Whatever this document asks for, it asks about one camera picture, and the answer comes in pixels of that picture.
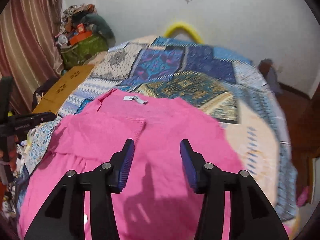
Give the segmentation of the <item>pink knit cardigan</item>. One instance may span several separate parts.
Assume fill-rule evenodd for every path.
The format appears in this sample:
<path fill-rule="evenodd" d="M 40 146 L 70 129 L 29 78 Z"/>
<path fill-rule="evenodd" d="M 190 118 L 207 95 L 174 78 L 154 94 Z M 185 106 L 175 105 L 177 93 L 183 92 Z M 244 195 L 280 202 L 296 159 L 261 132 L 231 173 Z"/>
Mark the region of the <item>pink knit cardigan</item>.
<path fill-rule="evenodd" d="M 113 197 L 120 238 L 193 237 L 202 197 L 185 179 L 180 142 L 188 139 L 194 151 L 224 171 L 241 170 L 240 158 L 220 124 L 181 98 L 147 97 L 141 105 L 126 97 L 114 89 L 61 120 L 30 177 L 17 226 L 21 237 L 67 171 L 95 169 L 129 138 L 135 142 L 130 174 L 122 193 Z"/>

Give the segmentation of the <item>dark clothing on floor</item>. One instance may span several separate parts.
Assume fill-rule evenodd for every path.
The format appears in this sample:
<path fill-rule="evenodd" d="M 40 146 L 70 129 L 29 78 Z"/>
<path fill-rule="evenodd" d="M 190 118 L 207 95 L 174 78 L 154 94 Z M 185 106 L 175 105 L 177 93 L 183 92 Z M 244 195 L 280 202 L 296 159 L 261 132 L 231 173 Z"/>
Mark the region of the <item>dark clothing on floor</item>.
<path fill-rule="evenodd" d="M 40 101 L 38 97 L 42 98 L 44 94 L 46 94 L 48 90 L 50 90 L 53 87 L 53 85 L 55 85 L 57 81 L 59 81 L 59 79 L 59 77 L 51 77 L 35 90 L 35 92 L 33 93 L 33 101 L 31 105 L 32 111 L 36 108 Z"/>

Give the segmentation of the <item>floral clothes pile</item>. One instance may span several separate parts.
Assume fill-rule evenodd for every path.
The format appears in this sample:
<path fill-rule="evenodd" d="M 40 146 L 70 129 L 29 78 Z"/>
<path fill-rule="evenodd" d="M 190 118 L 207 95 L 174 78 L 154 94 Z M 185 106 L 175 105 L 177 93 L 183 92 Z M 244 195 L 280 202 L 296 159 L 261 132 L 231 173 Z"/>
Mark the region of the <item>floral clothes pile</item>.
<path fill-rule="evenodd" d="M 68 7 L 61 16 L 60 31 L 70 33 L 87 14 L 97 13 L 95 5 L 82 4 Z"/>

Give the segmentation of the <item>wooden folding lap table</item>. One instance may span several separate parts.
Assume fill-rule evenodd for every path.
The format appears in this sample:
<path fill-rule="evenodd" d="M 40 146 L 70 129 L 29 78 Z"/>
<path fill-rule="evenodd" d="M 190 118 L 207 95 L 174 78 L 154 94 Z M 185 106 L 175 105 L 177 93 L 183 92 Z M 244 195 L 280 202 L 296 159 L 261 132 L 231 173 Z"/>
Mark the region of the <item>wooden folding lap table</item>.
<path fill-rule="evenodd" d="M 93 68 L 93 64 L 87 64 L 70 69 L 44 94 L 33 113 L 57 114 L 69 95 L 88 77 Z"/>

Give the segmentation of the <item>striped pink curtain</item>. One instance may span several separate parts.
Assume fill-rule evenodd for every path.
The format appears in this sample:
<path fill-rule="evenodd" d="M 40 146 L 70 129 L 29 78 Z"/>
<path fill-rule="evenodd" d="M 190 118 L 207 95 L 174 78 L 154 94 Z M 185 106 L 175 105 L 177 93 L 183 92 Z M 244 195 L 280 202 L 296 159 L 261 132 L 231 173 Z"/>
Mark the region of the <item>striped pink curtain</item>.
<path fill-rule="evenodd" d="M 10 104 L 19 114 L 30 113 L 33 93 L 63 62 L 55 46 L 62 0 L 9 0 L 1 12 L 1 76 L 11 76 Z"/>

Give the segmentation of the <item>green storage basket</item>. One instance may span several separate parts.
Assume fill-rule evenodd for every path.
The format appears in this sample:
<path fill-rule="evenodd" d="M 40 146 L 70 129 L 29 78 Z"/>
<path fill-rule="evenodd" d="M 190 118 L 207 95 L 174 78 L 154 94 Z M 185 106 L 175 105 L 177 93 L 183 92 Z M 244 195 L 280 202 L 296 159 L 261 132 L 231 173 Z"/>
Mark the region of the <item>green storage basket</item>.
<path fill-rule="evenodd" d="M 60 53 L 65 70 L 81 66 L 96 53 L 107 51 L 108 44 L 100 35 L 92 35 L 73 46 L 61 48 Z"/>

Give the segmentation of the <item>orange box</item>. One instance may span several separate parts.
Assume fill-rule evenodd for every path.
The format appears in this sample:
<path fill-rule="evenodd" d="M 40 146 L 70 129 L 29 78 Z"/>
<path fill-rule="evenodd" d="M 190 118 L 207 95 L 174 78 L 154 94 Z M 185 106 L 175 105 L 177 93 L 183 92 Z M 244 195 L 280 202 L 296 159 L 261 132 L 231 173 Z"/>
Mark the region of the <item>orange box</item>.
<path fill-rule="evenodd" d="M 76 26 L 75 31 L 73 32 L 72 36 L 69 39 L 69 43 L 71 46 L 85 40 L 88 37 L 92 36 L 92 32 L 87 30 L 83 23 L 80 23 Z"/>

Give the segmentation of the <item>patchwork patterned bedspread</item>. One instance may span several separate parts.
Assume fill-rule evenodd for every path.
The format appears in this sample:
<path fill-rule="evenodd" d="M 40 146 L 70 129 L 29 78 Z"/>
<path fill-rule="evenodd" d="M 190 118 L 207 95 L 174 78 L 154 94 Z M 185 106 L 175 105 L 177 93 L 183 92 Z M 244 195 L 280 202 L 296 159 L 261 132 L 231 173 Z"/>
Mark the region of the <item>patchwork patterned bedspread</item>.
<path fill-rule="evenodd" d="M 109 49 L 60 107 L 57 120 L 40 127 L 41 160 L 65 116 L 81 113 L 114 89 L 141 105 L 147 97 L 181 98 L 214 118 L 240 158 L 242 170 L 257 181 L 287 233 L 292 231 L 297 172 L 286 147 L 283 113 L 247 59 L 229 57 L 222 48 L 153 36 Z"/>

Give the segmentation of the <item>yellow foam tube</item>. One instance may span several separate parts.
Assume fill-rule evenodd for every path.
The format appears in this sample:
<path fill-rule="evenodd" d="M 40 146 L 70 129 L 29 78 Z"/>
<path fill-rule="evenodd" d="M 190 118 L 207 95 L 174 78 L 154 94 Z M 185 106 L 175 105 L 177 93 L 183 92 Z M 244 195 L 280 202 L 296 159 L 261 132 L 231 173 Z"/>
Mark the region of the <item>yellow foam tube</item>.
<path fill-rule="evenodd" d="M 187 24 L 185 22 L 174 22 L 171 24 L 166 31 L 164 32 L 163 36 L 165 38 L 173 37 L 174 34 L 180 34 L 180 33 L 186 33 L 195 43 L 198 44 L 204 44 L 204 41 L 202 37 L 199 35 L 199 33 L 196 31 L 196 29 L 193 28 L 192 25 Z"/>

